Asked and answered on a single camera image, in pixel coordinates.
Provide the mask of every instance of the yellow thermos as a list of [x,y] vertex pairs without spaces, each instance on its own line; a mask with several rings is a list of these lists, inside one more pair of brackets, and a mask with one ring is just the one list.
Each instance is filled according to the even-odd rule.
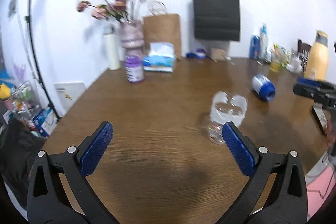
[[328,62],[328,35],[317,31],[315,43],[310,49],[304,77],[312,80],[325,80]]

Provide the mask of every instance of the brown paper bag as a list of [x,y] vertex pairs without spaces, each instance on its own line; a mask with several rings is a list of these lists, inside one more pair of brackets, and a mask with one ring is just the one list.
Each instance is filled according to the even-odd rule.
[[178,14],[153,15],[143,18],[143,34],[146,49],[150,42],[170,42],[177,58],[181,57],[181,30]]

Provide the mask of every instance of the metal screw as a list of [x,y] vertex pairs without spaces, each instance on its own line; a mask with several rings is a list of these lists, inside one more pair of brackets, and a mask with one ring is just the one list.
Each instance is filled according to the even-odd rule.
[[297,157],[297,152],[294,151],[294,150],[292,150],[292,151],[291,151],[291,155],[295,158],[295,157]]
[[39,157],[43,157],[44,154],[45,154],[45,152],[44,152],[43,150],[41,150],[40,152],[37,153],[37,155],[38,155]]
[[70,146],[67,151],[68,151],[68,153],[73,153],[73,152],[76,151],[76,147]]
[[260,146],[259,151],[263,154],[266,154],[268,152],[267,148],[265,146]]

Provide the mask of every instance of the blue gripper pad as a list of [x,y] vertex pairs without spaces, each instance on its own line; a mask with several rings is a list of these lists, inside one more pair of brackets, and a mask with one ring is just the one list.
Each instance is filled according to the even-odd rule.
[[78,146],[76,157],[82,176],[92,175],[112,138],[112,124],[104,121],[91,136],[86,137]]
[[233,122],[223,125],[222,136],[243,175],[253,176],[259,159],[254,143],[243,136]]
[[310,80],[310,79],[306,79],[303,77],[298,77],[296,80],[297,84],[306,84],[306,85],[311,85],[314,87],[320,87],[320,83],[318,81],[314,81],[314,80]]

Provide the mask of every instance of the table surface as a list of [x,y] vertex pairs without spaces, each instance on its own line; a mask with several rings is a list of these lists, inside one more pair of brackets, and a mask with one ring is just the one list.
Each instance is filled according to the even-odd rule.
[[[251,79],[265,74],[276,87],[271,102],[251,91]],[[106,71],[82,95],[46,142],[49,153],[79,145],[102,121],[114,137],[87,180],[120,223],[214,223],[246,184],[226,145],[207,136],[211,101],[218,91],[247,98],[240,126],[257,146],[274,153],[296,150],[305,173],[326,151],[311,114],[313,101],[293,94],[296,75],[272,73],[254,60],[181,60],[175,72],[146,72],[131,84],[125,71]],[[81,211],[65,180],[73,207]],[[256,208],[274,180],[271,175]]]

